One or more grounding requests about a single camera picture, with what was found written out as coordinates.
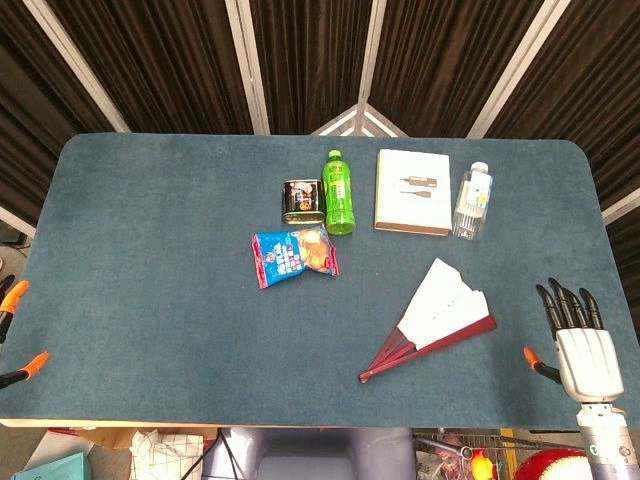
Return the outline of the left orange-tipped robot hand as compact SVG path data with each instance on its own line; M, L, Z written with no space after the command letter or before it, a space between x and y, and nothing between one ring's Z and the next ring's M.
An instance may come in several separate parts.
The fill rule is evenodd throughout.
M13 317L17 311L17 308L26 294L30 286L27 280L18 282L3 298L1 302L1 348L4 348L4 343L7 339L7 334L11 326ZM50 353L47 351L41 352L36 355L28 364L24 367L1 375L0 389L5 389L11 385L19 382L30 380L37 375L42 368L46 365L50 358Z

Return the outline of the right black-fingered robot hand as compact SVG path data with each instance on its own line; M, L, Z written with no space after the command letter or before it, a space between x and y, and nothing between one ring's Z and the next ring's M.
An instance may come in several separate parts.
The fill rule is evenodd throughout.
M536 291L548 320L558 366L540 359L526 346L524 358L537 374L561 385L574 401L611 403L624 392L618 356L609 331L604 328L595 297L581 288L577 294L556 279Z

